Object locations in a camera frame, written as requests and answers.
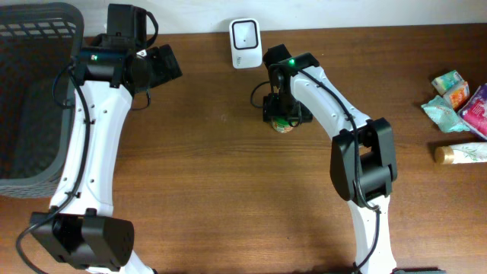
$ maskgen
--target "gold cap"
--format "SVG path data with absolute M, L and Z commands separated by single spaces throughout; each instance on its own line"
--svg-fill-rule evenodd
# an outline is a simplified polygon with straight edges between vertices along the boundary
M 434 160 L 439 164 L 452 164 L 455 160 L 454 150 L 451 147 L 437 147 Z

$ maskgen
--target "pink package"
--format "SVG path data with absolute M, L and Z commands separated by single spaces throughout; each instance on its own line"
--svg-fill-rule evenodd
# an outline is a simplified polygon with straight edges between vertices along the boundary
M 487 140 L 487 84 L 479 87 L 458 115 L 475 134 Z

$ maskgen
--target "white wall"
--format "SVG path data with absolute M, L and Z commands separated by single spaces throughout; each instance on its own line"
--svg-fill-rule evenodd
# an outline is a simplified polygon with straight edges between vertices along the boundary
M 3 0 L 0 5 L 52 2 Z M 159 33 L 228 31 L 230 19 L 251 17 L 261 30 L 487 22 L 486 0 L 67 0 L 84 16 L 85 35 L 104 32 L 109 3 L 152 11 Z

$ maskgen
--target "blue wrapper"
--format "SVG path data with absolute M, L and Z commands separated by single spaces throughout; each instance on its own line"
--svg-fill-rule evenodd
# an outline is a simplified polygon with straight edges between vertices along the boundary
M 436 96 L 427 104 L 421 105 L 429 118 L 438 125 L 442 132 L 470 131 L 455 110 L 440 96 Z

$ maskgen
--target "white arm segment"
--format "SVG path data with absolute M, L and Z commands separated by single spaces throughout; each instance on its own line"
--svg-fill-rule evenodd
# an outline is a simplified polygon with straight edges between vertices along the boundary
M 389 222 L 387 217 L 389 201 L 390 196 L 387 198 L 385 196 L 378 196 L 368 202 L 371 206 L 380 206 L 380 230 L 374 253 L 367 263 L 360 268 L 363 274 L 391 274 L 393 269 L 397 267 L 393 252 L 390 249 Z M 358 265 L 364 261 L 374 243 L 376 213 L 367 208 L 358 207 L 353 201 L 348 201 L 347 203 L 352 212 L 355 240 L 357 242 L 355 263 Z
M 340 92 L 333 86 L 325 75 L 322 67 L 309 67 L 304 69 L 305 72 L 315 77 L 318 81 L 323 82 L 340 100 L 345 104 L 350 114 L 355 117 L 357 128 L 365 126 L 369 116 L 355 109 Z M 303 103 L 311 113 L 317 118 L 321 126 L 325 129 L 330 139 L 338 135 L 342 129 L 352 131 L 352 124 L 346 120 L 343 109 L 338 105 L 336 100 L 322 88 L 302 73 L 291 77 L 291 93 L 296 100 Z
M 333 86 L 325 75 L 321 67 L 309 67 L 305 72 L 323 82 L 340 100 L 345 104 L 350 114 L 353 115 L 358 129 L 367 124 L 369 116 L 361 113 L 354 108 Z M 317 118 L 321 126 L 325 129 L 330 139 L 338 135 L 342 129 L 352 131 L 352 124 L 346 120 L 343 109 L 329 93 L 310 80 L 302 73 L 291 77 L 291 93 L 296 100 L 303 103 L 311 113 Z M 390 274 L 396 268 L 396 261 L 390 249 L 389 223 L 387 220 L 387 207 L 390 196 L 385 198 L 379 196 L 369 201 L 369 204 L 380 205 L 380 233 L 377 247 L 362 268 L 363 274 Z M 355 263 L 361 263 L 372 248 L 375 237 L 375 212 L 366 208 L 358 207 L 353 201 L 348 201 L 352 211 L 353 225 L 355 229 L 355 239 L 357 241 L 357 256 Z
M 86 81 L 81 87 L 90 111 L 91 135 L 86 167 L 79 186 L 79 198 L 74 198 L 61 213 L 84 215 L 86 209 L 96 209 L 97 215 L 113 215 L 112 184 L 116 152 L 119 146 L 123 122 L 132 104 L 132 95 L 120 85 L 110 88 L 105 81 Z M 59 206 L 72 190 L 78 176 L 84 146 L 84 110 L 77 93 L 75 121 L 69 141 L 68 156 L 51 206 Z M 112 273 L 108 269 L 90 267 L 92 273 Z M 132 251 L 128 263 L 117 273 L 153 274 Z

